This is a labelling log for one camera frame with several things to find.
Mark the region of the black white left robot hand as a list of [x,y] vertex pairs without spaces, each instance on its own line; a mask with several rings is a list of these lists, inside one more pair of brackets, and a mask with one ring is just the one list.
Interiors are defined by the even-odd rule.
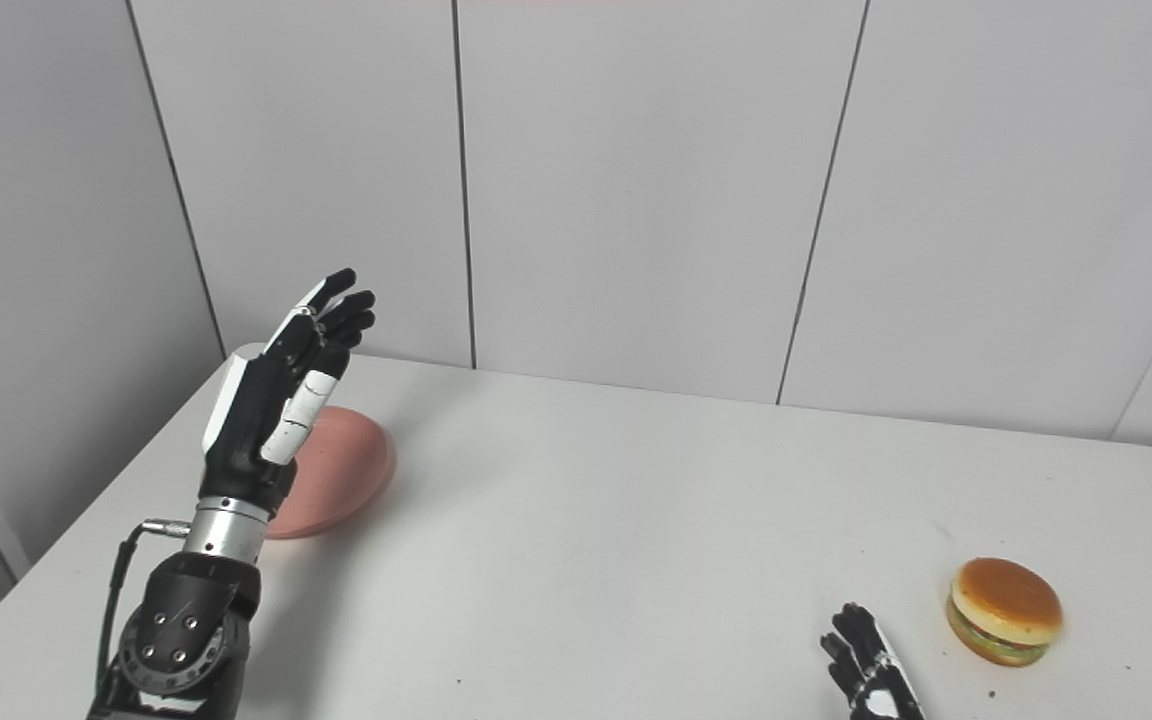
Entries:
[[259,350],[232,357],[202,439],[198,497],[278,514],[291,493],[294,456],[376,323],[376,293],[353,291],[356,281],[348,266],[329,274]]

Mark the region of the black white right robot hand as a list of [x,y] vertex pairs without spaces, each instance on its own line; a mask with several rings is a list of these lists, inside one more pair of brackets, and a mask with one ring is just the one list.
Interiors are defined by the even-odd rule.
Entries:
[[820,647],[844,694],[850,719],[924,719],[910,676],[872,612],[846,602],[831,619]]

